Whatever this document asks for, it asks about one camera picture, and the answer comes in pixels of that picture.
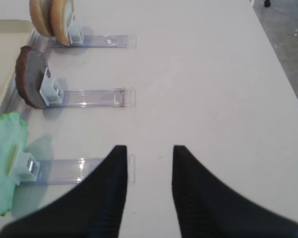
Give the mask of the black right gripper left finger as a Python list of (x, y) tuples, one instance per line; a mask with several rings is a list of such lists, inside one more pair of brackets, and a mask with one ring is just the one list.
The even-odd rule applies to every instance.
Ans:
[(128, 187), (127, 147), (48, 206), (6, 225), (0, 238), (117, 238)]

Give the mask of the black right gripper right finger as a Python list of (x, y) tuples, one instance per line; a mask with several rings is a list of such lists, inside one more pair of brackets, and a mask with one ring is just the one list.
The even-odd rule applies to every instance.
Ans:
[(241, 196), (182, 145), (173, 148), (172, 195), (183, 238), (298, 238), (298, 223)]

